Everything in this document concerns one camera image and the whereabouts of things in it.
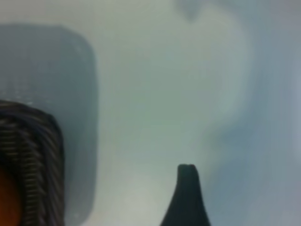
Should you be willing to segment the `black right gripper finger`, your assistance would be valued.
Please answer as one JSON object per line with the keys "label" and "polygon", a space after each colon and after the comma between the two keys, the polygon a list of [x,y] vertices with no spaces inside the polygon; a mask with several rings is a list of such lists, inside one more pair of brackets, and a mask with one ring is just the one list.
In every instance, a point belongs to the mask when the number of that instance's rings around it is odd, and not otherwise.
{"label": "black right gripper finger", "polygon": [[195,165],[178,166],[174,194],[161,225],[210,226]]}

